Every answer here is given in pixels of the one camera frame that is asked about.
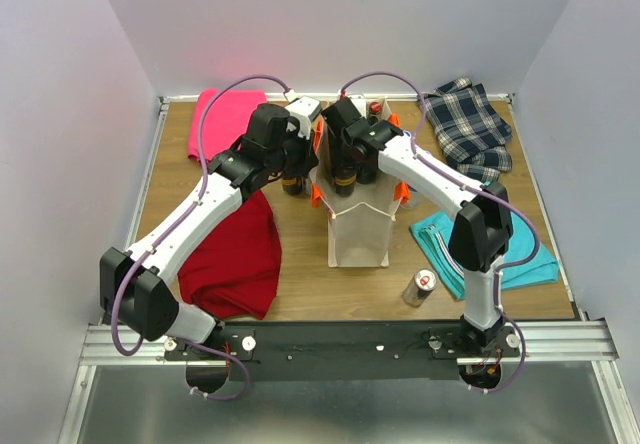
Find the black can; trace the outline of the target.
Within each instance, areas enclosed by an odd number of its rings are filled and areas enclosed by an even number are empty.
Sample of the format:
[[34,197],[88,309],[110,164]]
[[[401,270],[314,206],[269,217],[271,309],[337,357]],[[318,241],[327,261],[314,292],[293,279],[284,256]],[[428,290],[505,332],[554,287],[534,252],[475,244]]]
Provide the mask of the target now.
[[290,168],[282,171],[280,182],[286,194],[296,196],[305,190],[306,178],[301,168]]

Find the black can front table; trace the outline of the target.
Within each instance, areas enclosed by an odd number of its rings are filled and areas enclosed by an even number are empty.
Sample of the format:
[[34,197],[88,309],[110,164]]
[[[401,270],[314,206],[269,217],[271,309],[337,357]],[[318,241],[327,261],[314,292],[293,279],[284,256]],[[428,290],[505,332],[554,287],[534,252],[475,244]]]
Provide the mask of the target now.
[[349,157],[339,157],[332,164],[333,188],[340,197],[349,197],[355,188],[358,166]]

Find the beige canvas tote bag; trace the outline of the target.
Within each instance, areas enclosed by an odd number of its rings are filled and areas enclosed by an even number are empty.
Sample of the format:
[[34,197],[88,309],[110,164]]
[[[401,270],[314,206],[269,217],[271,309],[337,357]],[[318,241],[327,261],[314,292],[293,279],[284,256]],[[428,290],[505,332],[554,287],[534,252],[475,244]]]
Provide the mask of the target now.
[[402,135],[402,129],[384,99],[343,97],[350,98],[370,123],[359,139],[366,155],[355,162],[358,173],[353,193],[349,197],[338,196],[333,188],[329,129],[321,114],[315,144],[319,163],[310,174],[312,202],[327,212],[329,266],[386,267],[395,215],[408,200],[409,191],[402,180],[381,170],[378,158],[392,138]]

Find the silver can front table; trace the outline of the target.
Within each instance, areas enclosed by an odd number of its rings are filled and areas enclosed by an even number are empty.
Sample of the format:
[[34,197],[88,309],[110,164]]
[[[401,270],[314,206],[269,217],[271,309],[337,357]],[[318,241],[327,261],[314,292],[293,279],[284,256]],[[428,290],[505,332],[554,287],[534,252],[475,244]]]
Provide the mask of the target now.
[[420,307],[434,292],[438,284],[437,275],[430,269],[418,270],[402,293],[403,301],[412,307]]

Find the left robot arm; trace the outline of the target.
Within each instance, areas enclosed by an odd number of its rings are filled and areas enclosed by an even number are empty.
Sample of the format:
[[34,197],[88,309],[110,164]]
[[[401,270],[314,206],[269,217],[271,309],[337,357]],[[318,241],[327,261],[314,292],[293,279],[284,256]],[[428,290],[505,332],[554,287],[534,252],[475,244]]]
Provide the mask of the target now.
[[213,157],[194,190],[151,233],[128,249],[109,248],[99,261],[100,301],[112,324],[147,341],[187,340],[201,359],[222,344],[217,320],[178,302],[169,286],[197,246],[274,177],[307,174],[317,164],[314,124],[321,103],[300,97],[285,107],[262,103],[247,130]]

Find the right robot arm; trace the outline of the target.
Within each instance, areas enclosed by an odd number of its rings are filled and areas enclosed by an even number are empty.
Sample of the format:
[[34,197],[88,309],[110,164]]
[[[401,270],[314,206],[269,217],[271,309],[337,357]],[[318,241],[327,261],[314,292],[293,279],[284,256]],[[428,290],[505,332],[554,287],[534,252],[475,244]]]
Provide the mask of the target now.
[[406,182],[452,220],[449,255],[462,267],[465,285],[459,342],[468,355],[485,354],[505,321],[500,271],[513,226],[504,187],[484,188],[453,171],[400,127],[387,120],[370,123],[347,97],[329,105],[322,116],[342,160]]

